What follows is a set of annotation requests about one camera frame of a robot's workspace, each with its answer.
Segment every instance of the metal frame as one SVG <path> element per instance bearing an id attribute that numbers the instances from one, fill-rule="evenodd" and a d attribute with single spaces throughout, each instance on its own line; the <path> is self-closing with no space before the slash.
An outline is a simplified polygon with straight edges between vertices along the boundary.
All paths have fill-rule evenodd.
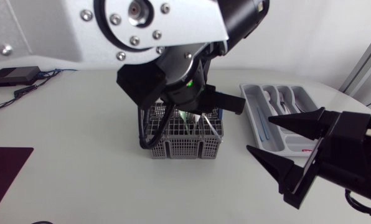
<path id="1" fill-rule="evenodd" d="M 371 75 L 371 44 L 354 67 L 339 91 L 354 96 Z"/>

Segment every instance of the gray plastic basket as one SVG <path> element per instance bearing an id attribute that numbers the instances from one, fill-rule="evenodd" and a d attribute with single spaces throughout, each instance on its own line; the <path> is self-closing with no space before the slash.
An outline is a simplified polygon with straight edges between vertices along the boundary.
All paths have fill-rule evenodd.
<path id="1" fill-rule="evenodd" d="M 147 128 L 147 140 L 153 138 L 161 122 L 166 106 L 156 103 L 149 110 L 150 119 Z M 223 123 L 218 118 L 218 109 L 206 114 L 212 126 L 220 136 L 223 136 Z M 158 145 L 151 149 L 153 159 L 215 159 L 220 145 L 208 123 L 202 117 L 194 128 L 194 123 L 188 122 L 190 134 L 179 111 L 174 110 L 169 124 Z"/>

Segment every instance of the black power adapter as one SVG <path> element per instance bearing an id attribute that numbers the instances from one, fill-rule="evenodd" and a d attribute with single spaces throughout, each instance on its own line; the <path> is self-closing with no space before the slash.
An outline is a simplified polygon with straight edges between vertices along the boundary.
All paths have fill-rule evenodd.
<path id="1" fill-rule="evenodd" d="M 40 73 L 38 66 L 0 69 L 0 86 L 32 85 Z"/>

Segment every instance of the blue handle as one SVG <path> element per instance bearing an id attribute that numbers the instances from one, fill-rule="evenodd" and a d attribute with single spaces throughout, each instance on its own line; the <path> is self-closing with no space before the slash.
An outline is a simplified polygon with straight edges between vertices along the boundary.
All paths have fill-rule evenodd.
<path id="1" fill-rule="evenodd" d="M 269 134 L 268 134 L 268 131 L 267 131 L 267 128 L 266 128 L 266 124 L 265 124 L 265 121 L 264 121 L 264 119 L 261 117 L 261 114 L 263 114 L 263 113 L 261 113 L 259 107 L 257 107 L 257 109 L 258 109 L 258 114 L 259 114 L 259 118 L 260 118 L 261 125 L 262 125 L 262 127 L 263 127 L 264 132 L 265 132 L 266 139 L 269 140 L 269 139 L 270 139 L 270 136 L 269 136 Z"/>

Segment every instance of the fork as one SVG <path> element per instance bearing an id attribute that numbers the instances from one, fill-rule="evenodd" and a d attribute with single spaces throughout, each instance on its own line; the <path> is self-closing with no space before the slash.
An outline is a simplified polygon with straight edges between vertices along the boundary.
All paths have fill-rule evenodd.
<path id="1" fill-rule="evenodd" d="M 289 108 L 285 104 L 285 99 L 284 99 L 284 93 L 283 92 L 279 93 L 279 103 L 283 107 L 285 114 L 291 114 Z"/>

